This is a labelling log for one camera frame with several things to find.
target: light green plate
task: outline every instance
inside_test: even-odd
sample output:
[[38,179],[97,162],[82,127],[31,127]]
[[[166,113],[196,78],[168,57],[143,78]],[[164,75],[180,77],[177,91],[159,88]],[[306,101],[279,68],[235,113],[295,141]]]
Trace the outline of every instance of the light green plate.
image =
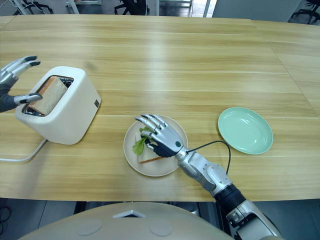
[[271,148],[274,136],[267,121],[258,113],[243,107],[224,110],[218,120],[223,139],[246,154],[262,154]]

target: plate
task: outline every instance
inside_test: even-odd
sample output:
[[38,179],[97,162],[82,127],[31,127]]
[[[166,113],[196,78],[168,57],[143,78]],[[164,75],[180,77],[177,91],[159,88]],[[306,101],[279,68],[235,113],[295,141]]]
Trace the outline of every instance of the plate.
[[[188,147],[188,139],[186,132],[175,120],[168,116],[159,115],[164,121],[166,121],[171,127],[181,136],[183,145]],[[133,152],[132,147],[136,143],[136,132],[140,128],[144,128],[145,125],[139,121],[136,121],[131,125],[125,134],[123,142],[123,151],[127,162],[137,172],[150,176],[150,177],[161,177],[172,173],[178,168],[177,160],[174,156],[162,158],[156,161],[140,164],[138,162],[138,156]]]
[[245,154],[263,154],[274,141],[267,121],[258,113],[243,107],[224,110],[219,116],[218,128],[231,147]]

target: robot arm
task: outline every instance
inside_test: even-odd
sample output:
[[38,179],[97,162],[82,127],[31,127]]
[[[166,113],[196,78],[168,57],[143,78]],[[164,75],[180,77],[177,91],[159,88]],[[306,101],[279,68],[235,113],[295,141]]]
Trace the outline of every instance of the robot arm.
[[142,114],[136,119],[152,129],[152,132],[141,133],[142,136],[149,136],[156,142],[148,142],[146,146],[159,156],[176,157],[182,170],[215,198],[230,224],[239,227],[237,238],[260,240],[266,236],[281,236],[254,203],[246,199],[235,187],[225,170],[199,153],[188,151],[183,146],[181,137],[168,123],[153,114]]
[[42,96],[38,93],[18,96],[10,96],[8,94],[24,71],[40,64],[40,61],[36,61],[36,59],[36,56],[25,56],[10,62],[0,69],[0,113],[14,109],[18,105],[42,99]]

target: beige plate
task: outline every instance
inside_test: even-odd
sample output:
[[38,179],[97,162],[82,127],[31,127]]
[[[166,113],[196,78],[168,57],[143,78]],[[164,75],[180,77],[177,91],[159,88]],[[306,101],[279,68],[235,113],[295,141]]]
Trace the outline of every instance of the beige plate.
[[[182,137],[183,145],[187,148],[188,139],[182,126],[168,116],[160,115],[160,117],[171,125],[174,130],[176,130],[176,132]],[[138,162],[138,156],[133,152],[132,147],[136,143],[136,132],[139,131],[140,128],[144,127],[143,123],[136,121],[126,132],[123,142],[123,151],[126,160],[134,170],[146,176],[161,177],[172,173],[178,168],[177,160],[174,156],[144,164],[140,164]]]

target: black cable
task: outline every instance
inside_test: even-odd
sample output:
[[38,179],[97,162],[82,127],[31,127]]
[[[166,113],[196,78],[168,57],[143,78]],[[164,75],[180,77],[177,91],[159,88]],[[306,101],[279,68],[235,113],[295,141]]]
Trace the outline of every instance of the black cable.
[[6,209],[8,211],[8,214],[7,214],[7,217],[2,219],[1,215],[0,215],[0,223],[3,223],[5,221],[7,221],[10,217],[11,217],[11,207],[9,206],[0,206],[0,214],[1,214],[1,211],[2,209]]
[[225,171],[225,174],[228,175],[229,167],[230,167],[230,162],[231,162],[231,150],[230,150],[230,147],[229,147],[228,143],[226,143],[225,141],[221,141],[221,140],[211,141],[211,142],[209,142],[209,143],[207,143],[207,144],[204,144],[204,145],[202,145],[202,146],[198,146],[198,147],[196,147],[196,148],[194,148],[194,149],[188,150],[188,151],[186,151],[186,153],[193,152],[193,151],[195,151],[195,150],[204,148],[204,147],[206,147],[206,146],[208,146],[208,145],[210,145],[210,144],[215,144],[215,143],[223,143],[223,144],[225,144],[225,145],[228,147],[228,151],[229,151],[229,161],[228,161],[228,166],[226,167],[226,171]]
[[[8,214],[7,217],[5,219],[1,218],[1,210],[3,209],[7,209]],[[8,223],[6,221],[8,221],[8,219],[11,217],[11,207],[9,206],[0,206],[0,236],[7,230],[8,228]]]

